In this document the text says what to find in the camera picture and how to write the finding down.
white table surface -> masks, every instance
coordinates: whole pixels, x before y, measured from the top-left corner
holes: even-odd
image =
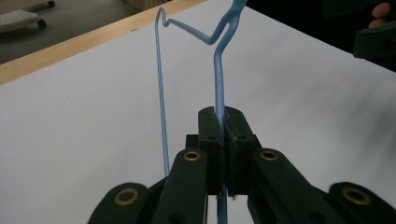
[[[231,1],[173,18],[211,34]],[[162,28],[170,158],[214,104],[212,55]],[[396,206],[396,74],[245,8],[223,56],[226,105],[325,191],[349,181]],[[0,223],[86,223],[124,182],[163,177],[153,25],[0,86]],[[215,223],[209,205],[208,223]],[[252,223],[246,197],[229,223]]]

